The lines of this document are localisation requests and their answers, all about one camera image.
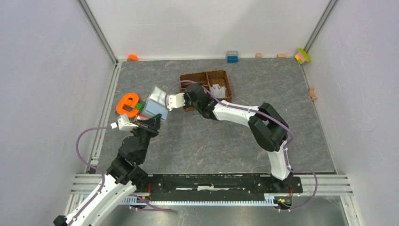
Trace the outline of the grey card holder wallet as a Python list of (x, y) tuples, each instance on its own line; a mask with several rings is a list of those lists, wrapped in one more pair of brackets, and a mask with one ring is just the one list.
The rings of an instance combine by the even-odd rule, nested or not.
[(146, 100), (144, 114), (151, 117), (161, 114), (161, 120), (165, 121), (168, 116), (168, 110), (165, 107), (165, 95), (166, 92), (163, 89), (154, 86)]

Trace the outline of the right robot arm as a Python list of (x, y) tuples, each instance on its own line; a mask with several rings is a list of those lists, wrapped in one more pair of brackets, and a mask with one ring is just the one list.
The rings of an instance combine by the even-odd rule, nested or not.
[(269, 103), (261, 106), (232, 104), (215, 98), (199, 83), (185, 89), (184, 100), (186, 106), (194, 107), (206, 119), (249, 127), (257, 144), (268, 153), (273, 189), (284, 192), (290, 187), (293, 172), (286, 160), (286, 150), (294, 134)]

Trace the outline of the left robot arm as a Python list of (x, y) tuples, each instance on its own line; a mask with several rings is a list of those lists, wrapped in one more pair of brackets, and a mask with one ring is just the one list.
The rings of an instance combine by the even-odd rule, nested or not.
[(101, 172), (101, 182), (71, 213), (57, 216), (55, 226), (98, 226), (129, 194), (142, 192), (148, 186), (148, 174), (140, 168), (145, 160), (150, 139), (159, 134), (159, 113), (151, 118), (130, 121), (124, 114), (108, 129), (129, 131), (131, 136), (122, 142), (117, 157), (106, 172)]

